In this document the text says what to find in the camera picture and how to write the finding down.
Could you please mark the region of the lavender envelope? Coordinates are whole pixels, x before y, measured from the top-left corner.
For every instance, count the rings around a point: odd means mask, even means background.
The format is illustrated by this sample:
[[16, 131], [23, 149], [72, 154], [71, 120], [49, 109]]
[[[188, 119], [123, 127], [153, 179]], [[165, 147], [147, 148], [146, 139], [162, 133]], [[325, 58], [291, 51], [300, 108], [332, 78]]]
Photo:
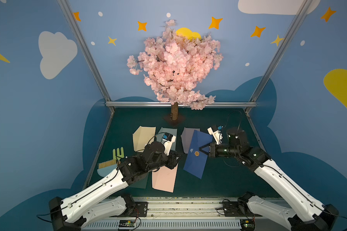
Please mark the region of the lavender envelope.
[[181, 134], [181, 141], [182, 141], [183, 151], [185, 154], [187, 154], [189, 151], [194, 131], [200, 131], [200, 129], [184, 128]]

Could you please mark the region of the light teal envelope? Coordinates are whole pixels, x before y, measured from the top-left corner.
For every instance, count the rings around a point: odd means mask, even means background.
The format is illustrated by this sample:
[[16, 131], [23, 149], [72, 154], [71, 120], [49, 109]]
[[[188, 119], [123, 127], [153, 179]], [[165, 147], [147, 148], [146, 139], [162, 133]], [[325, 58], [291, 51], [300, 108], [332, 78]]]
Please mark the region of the light teal envelope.
[[161, 128], [156, 136], [156, 141], [163, 142], [163, 135], [169, 133], [174, 136], [174, 141], [172, 141], [171, 150], [176, 150], [176, 140], [177, 140], [177, 129]]

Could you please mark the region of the dark green envelope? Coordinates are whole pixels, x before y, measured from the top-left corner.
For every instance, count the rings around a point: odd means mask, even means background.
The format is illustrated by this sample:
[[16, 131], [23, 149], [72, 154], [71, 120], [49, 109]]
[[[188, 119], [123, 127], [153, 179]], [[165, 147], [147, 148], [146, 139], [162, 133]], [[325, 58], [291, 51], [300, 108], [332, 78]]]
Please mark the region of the dark green envelope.
[[149, 177], [149, 173], [138, 182], [131, 184], [129, 187], [138, 188], [138, 189], [146, 189], [148, 177]]

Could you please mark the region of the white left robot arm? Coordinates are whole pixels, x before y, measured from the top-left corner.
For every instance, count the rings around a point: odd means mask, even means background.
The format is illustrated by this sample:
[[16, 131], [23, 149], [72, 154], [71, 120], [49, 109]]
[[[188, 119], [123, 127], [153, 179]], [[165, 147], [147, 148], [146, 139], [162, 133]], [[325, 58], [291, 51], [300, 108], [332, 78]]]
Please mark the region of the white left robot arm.
[[142, 153], [126, 158], [106, 177], [83, 191], [49, 202], [50, 223], [55, 231], [80, 231], [87, 225], [107, 217], [136, 215], [136, 203], [129, 194], [105, 201], [112, 194], [144, 179], [162, 167], [174, 169], [181, 153], [154, 141]]

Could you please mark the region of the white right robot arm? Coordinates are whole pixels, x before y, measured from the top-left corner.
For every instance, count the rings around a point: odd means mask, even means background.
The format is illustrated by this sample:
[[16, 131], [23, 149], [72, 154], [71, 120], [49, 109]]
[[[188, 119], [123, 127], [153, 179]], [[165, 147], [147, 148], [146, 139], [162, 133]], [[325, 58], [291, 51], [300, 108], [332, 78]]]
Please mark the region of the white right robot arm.
[[222, 143], [222, 132], [208, 129], [215, 141], [205, 141], [190, 151], [195, 156], [233, 157], [268, 183], [289, 205], [279, 206], [252, 192], [246, 192], [237, 202], [227, 201], [225, 216], [260, 215], [289, 231], [330, 231], [340, 217], [336, 207], [323, 204], [295, 183], [261, 147], [249, 144], [245, 131], [227, 130], [228, 143]]

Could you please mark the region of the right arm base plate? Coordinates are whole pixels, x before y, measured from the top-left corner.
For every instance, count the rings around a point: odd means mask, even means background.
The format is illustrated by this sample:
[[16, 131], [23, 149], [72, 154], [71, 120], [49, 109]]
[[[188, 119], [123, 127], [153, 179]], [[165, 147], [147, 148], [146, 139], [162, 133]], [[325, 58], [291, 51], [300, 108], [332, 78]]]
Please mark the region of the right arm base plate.
[[260, 217], [261, 215], [254, 214], [250, 211], [245, 203], [237, 201], [224, 200], [222, 202], [224, 215], [226, 217]]

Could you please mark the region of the cream yellow envelope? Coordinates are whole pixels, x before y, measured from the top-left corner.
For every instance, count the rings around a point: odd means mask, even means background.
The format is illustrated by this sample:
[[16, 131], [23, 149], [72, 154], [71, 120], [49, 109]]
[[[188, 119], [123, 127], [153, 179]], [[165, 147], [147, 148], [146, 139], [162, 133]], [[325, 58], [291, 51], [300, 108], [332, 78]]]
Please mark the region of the cream yellow envelope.
[[140, 126], [133, 133], [133, 146], [135, 152], [143, 152], [147, 144], [151, 143], [151, 138], [155, 136], [155, 127], [142, 127]]

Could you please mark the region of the dark blue envelope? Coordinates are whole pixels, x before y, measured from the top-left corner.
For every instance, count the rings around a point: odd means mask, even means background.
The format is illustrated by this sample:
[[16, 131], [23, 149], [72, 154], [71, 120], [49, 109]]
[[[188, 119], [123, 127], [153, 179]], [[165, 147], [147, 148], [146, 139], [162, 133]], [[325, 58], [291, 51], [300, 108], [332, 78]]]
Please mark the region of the dark blue envelope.
[[202, 178], [208, 155], [200, 153], [199, 147], [211, 143], [212, 141], [212, 135], [201, 131], [194, 131], [187, 159], [183, 168], [185, 171], [199, 179]]

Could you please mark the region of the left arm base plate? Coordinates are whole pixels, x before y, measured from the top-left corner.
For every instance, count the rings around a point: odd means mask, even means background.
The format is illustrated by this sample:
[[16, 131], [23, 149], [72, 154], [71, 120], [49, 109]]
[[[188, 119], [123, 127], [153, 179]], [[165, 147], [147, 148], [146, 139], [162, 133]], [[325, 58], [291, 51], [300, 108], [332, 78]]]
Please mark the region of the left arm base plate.
[[124, 217], [139, 217], [144, 218], [147, 216], [148, 202], [136, 202], [134, 207], [127, 208], [121, 215], [118, 215], [119, 218]]

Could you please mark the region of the pink envelope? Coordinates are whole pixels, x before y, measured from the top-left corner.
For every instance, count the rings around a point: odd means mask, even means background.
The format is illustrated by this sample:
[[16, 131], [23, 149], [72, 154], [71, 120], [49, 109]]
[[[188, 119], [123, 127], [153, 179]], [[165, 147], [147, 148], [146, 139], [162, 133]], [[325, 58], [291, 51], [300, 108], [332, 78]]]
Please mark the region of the pink envelope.
[[161, 167], [157, 172], [152, 172], [152, 188], [165, 192], [174, 192], [174, 185], [178, 166], [174, 169]]

